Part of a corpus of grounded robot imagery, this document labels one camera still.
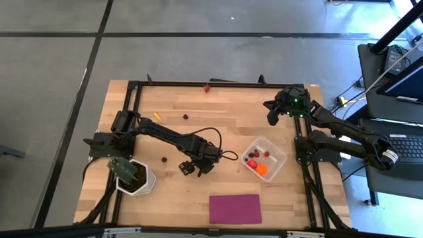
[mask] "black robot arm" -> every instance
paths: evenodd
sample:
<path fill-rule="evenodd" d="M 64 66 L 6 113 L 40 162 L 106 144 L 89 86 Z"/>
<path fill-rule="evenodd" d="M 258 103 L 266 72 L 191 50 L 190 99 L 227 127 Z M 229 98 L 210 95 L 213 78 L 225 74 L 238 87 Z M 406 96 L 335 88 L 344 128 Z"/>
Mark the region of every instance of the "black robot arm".
<path fill-rule="evenodd" d="M 357 145 L 340 141 L 314 130 L 306 138 L 304 145 L 308 153 L 316 153 L 320 149 L 331 149 L 366 159 L 370 166 L 381 170 L 391 169 L 398 160 L 398 155 L 387 138 L 333 116 L 318 102 L 311 101 L 307 89 L 288 87 L 280 91 L 275 96 L 275 100 L 266 101 L 263 105 L 270 110 L 268 121 L 272 126 L 278 122 L 279 114 L 299 116 L 312 126 L 328 128 L 333 134 L 348 136 L 361 143 Z"/>
<path fill-rule="evenodd" d="M 130 129 L 135 121 L 139 126 Z M 119 111 L 117 113 L 113 122 L 112 132 L 116 135 L 114 145 L 117 147 L 125 144 L 126 139 L 140 134 L 174 145 L 180 152 L 191 158 L 191 161 L 185 161 L 179 165 L 179 169 L 184 175 L 193 173 L 195 167 L 199 169 L 199 177 L 201 174 L 207 174 L 214 168 L 213 164 L 219 162 L 223 154 L 220 148 L 221 142 L 219 147 L 216 147 L 213 143 L 196 134 L 180 134 L 148 118 L 142 118 L 138 113 L 132 111 Z"/>

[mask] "pink mat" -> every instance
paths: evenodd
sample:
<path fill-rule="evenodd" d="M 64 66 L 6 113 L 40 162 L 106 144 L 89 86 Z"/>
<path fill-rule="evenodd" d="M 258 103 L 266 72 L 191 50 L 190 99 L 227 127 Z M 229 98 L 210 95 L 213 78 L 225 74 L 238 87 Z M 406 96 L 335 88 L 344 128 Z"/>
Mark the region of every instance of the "pink mat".
<path fill-rule="evenodd" d="M 210 196 L 210 223 L 262 223 L 258 194 Z"/>

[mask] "laptop keyboard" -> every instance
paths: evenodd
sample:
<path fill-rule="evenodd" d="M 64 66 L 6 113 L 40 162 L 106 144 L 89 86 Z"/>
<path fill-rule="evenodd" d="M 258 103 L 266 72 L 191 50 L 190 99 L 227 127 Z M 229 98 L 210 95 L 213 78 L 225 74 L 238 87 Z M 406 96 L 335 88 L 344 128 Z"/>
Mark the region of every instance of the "laptop keyboard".
<path fill-rule="evenodd" d="M 389 138 L 397 150 L 399 161 L 403 163 L 423 163 L 422 138 Z"/>

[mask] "gray floor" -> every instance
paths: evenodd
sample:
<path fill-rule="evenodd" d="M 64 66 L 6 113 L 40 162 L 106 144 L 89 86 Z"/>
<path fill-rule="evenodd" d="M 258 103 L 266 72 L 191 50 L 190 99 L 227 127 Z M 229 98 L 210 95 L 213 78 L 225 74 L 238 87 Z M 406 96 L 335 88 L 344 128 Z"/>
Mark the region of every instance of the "gray floor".
<path fill-rule="evenodd" d="M 97 31 L 105 0 L 0 3 L 0 31 Z M 115 1 L 108 32 L 335 32 L 383 34 L 396 16 L 387 3 L 325 1 Z M 93 38 L 0 38 L 0 143 L 26 151 L 0 159 L 0 229 L 30 226 Z M 206 81 L 210 77 L 318 83 L 327 106 L 361 75 L 357 45 L 367 40 L 293 38 L 103 38 L 46 225 L 72 222 L 81 173 L 111 79 Z M 397 42 L 406 46 L 406 42 Z M 352 89 L 350 98 L 359 89 Z M 354 227 L 421 236 L 419 200 L 381 195 L 363 206 L 364 178 L 345 189 Z M 390 218 L 401 218 L 396 222 Z"/>

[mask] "cactus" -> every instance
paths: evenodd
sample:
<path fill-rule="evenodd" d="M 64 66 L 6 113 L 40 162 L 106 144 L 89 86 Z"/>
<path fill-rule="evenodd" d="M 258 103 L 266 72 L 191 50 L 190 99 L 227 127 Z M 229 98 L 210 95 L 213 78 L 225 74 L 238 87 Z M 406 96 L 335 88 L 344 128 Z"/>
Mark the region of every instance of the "cactus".
<path fill-rule="evenodd" d="M 113 157 L 109 160 L 107 167 L 124 183 L 127 185 L 134 185 L 138 181 L 136 174 L 137 167 L 132 165 L 127 159 L 121 157 Z"/>

